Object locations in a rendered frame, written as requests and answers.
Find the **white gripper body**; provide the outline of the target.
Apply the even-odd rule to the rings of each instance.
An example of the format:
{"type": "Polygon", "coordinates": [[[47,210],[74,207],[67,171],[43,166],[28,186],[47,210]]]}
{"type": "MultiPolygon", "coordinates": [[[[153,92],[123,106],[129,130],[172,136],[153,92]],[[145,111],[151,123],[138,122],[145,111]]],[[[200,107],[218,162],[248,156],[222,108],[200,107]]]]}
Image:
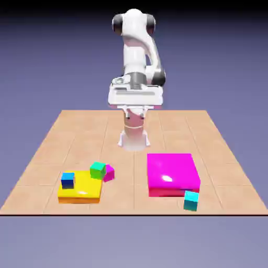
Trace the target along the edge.
{"type": "Polygon", "coordinates": [[[113,106],[161,106],[163,88],[141,85],[141,89],[131,89],[130,84],[111,84],[108,103],[113,106]]]}

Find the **small magenta cube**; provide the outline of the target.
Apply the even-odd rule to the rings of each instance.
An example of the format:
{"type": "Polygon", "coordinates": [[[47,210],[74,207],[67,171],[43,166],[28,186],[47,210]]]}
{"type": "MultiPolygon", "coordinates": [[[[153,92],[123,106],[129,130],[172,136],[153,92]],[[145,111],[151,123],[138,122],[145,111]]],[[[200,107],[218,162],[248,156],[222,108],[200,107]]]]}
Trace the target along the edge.
{"type": "Polygon", "coordinates": [[[108,181],[111,181],[115,178],[115,170],[114,168],[109,165],[109,164],[106,164],[106,174],[103,178],[103,181],[104,182],[108,182],[108,181]]]}

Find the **small green cube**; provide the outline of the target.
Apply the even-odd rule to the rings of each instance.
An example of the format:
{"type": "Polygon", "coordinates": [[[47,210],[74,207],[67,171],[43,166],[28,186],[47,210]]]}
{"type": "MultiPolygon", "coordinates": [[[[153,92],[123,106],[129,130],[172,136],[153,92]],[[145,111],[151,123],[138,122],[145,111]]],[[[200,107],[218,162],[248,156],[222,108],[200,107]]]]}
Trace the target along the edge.
{"type": "Polygon", "coordinates": [[[102,180],[106,174],[106,164],[101,162],[94,162],[90,166],[91,178],[102,180]]]}

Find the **small blue cube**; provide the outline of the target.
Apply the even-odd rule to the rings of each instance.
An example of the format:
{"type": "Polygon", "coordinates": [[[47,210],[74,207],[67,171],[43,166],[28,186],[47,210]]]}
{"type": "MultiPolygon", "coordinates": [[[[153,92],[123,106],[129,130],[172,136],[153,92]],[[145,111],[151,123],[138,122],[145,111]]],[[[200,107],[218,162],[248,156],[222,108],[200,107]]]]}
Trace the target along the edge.
{"type": "Polygon", "coordinates": [[[75,185],[75,173],[63,172],[61,176],[61,186],[63,189],[73,189],[75,185]]]}

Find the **small cyan cube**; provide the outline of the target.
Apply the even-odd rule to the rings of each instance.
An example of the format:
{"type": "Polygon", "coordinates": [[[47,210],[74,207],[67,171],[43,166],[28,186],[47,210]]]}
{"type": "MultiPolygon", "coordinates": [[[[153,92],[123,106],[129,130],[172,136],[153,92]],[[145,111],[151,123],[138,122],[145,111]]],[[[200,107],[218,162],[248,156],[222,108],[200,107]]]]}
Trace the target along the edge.
{"type": "Polygon", "coordinates": [[[183,208],[189,211],[197,211],[198,200],[199,200],[199,193],[192,191],[185,191],[183,208]]]}

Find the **large magenta box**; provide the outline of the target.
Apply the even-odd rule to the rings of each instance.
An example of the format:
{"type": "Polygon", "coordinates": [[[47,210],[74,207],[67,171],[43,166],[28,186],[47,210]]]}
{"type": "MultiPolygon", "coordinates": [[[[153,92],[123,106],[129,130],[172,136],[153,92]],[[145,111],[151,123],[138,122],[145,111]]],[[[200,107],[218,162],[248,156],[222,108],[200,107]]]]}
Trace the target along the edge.
{"type": "Polygon", "coordinates": [[[147,178],[150,197],[182,197],[199,192],[200,178],[190,153],[148,153],[147,178]]]}

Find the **large yellow box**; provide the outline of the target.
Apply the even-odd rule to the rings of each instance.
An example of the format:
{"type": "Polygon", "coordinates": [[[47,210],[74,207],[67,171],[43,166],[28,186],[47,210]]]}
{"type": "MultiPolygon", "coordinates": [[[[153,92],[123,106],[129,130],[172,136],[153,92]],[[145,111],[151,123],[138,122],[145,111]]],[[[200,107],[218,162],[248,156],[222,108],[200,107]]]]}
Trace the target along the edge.
{"type": "Polygon", "coordinates": [[[61,204],[97,204],[101,198],[102,180],[91,178],[90,171],[65,171],[75,173],[73,189],[58,189],[58,202],[61,204]]]}

